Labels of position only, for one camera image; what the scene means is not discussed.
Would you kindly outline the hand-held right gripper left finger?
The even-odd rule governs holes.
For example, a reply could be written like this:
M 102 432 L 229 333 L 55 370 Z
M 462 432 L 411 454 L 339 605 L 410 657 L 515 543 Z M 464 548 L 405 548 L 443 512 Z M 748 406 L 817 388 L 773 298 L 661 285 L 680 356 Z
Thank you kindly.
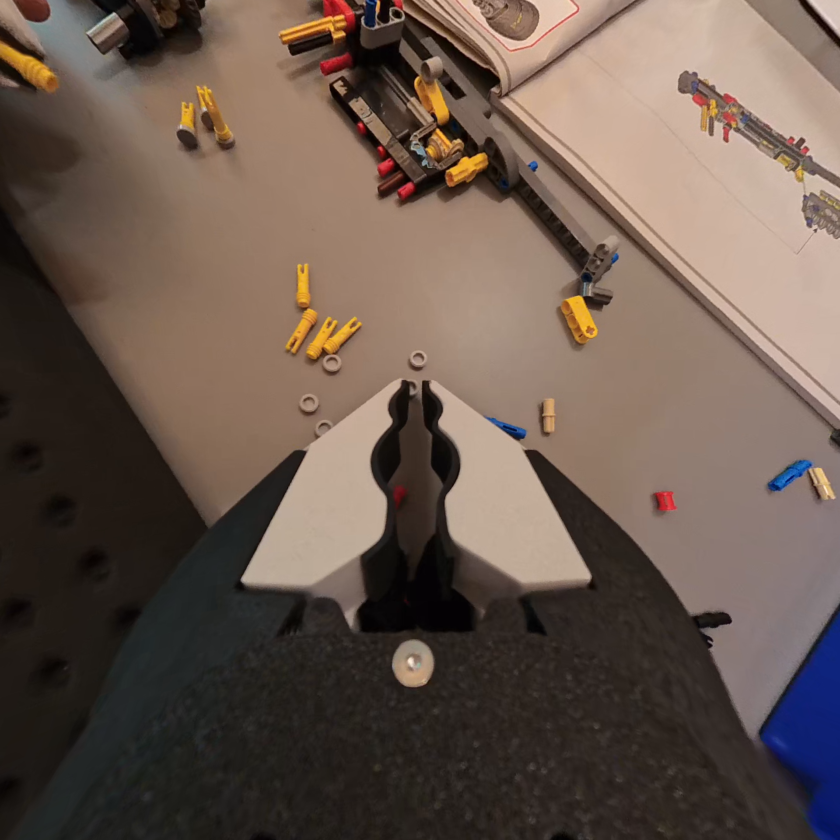
M 247 590 L 329 598 L 355 614 L 388 583 L 363 558 L 394 523 L 390 477 L 375 475 L 375 448 L 399 443 L 411 386 L 395 380 L 310 444 L 240 578 Z

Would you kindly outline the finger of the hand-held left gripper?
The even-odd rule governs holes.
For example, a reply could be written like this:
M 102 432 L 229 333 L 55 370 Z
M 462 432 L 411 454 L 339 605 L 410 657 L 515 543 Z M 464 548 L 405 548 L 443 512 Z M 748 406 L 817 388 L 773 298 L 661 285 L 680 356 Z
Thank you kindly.
M 1 40 L 27 56 L 46 61 L 46 53 L 30 24 L 25 18 L 2 18 Z M 3 59 L 1 60 L 1 85 L 4 89 L 25 89 L 31 85 Z

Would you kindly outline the cluster of grey lego rings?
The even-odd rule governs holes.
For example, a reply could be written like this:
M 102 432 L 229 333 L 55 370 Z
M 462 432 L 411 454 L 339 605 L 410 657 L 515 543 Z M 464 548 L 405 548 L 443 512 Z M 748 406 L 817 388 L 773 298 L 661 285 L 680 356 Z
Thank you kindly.
M 413 351 L 408 357 L 408 363 L 410 367 L 415 371 L 421 371 L 426 363 L 427 363 L 427 353 L 423 350 L 415 350 Z M 340 371 L 342 366 L 341 360 L 339 356 L 335 353 L 331 353 L 326 355 L 322 360 L 322 367 L 323 369 L 329 374 L 336 374 Z M 404 382 L 407 383 L 408 386 L 408 395 L 410 399 L 414 399 L 418 396 L 420 391 L 420 384 L 417 380 L 408 379 Z M 298 400 L 298 409 L 301 413 L 306 415 L 315 414 L 315 412 L 319 409 L 319 398 L 312 394 L 306 393 L 302 395 Z M 314 435 L 316 438 L 320 438 L 325 435 L 331 428 L 333 424 L 328 419 L 318 420 L 314 427 Z

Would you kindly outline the pile of yellow lego pins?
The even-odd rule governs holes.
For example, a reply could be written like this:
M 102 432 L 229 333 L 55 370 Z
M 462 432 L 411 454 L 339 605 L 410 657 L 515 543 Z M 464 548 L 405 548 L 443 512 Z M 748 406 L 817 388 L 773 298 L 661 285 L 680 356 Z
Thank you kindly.
M 362 321 L 352 318 L 340 324 L 336 318 L 319 316 L 312 306 L 311 272 L 308 263 L 296 266 L 294 298 L 299 316 L 286 342 L 286 352 L 291 355 L 304 353 L 312 362 L 322 363 L 328 354 L 337 354 L 340 358 L 342 347 L 361 331 Z

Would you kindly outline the lego gear axle assembly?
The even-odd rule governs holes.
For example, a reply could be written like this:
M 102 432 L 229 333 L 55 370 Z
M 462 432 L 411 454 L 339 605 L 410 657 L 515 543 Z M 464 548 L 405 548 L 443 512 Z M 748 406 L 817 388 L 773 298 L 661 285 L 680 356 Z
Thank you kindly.
M 94 1 L 104 16 L 86 37 L 103 56 L 129 60 L 156 51 L 166 38 L 203 24 L 205 1 Z

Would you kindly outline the lego instruction booklet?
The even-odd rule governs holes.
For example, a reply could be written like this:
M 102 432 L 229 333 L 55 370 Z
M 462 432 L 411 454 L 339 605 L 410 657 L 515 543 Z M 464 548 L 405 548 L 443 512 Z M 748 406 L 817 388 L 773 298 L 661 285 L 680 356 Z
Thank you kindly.
M 838 49 L 751 2 L 405 2 L 493 105 L 827 422 L 839 414 Z

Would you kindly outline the grey black lego chassis assembly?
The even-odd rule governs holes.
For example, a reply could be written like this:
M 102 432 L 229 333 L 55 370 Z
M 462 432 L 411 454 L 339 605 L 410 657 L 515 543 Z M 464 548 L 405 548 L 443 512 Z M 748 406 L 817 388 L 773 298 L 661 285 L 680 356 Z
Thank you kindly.
M 329 91 L 362 138 L 376 149 L 380 196 L 410 202 L 441 186 L 484 176 L 502 196 L 517 195 L 579 270 L 579 294 L 604 307 L 603 277 L 619 240 L 596 242 L 490 119 L 490 105 L 430 37 L 408 21 L 403 2 L 323 2 L 321 17 L 283 29 L 292 56 L 328 47 L 321 62 Z

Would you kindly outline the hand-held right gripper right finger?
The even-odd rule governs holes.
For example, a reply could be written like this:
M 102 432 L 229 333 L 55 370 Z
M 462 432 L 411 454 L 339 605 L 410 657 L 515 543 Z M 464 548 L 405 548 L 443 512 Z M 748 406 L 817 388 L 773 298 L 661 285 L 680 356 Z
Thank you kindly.
M 592 574 L 527 450 L 436 381 L 422 383 L 444 580 L 480 614 L 499 600 L 583 589 Z

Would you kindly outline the yellow lego connector block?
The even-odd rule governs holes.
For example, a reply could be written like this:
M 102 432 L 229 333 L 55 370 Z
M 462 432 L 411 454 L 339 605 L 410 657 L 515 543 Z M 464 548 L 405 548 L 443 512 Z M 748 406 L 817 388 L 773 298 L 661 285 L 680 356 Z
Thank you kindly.
M 560 310 L 574 341 L 578 344 L 587 344 L 598 335 L 595 321 L 582 296 L 564 299 Z

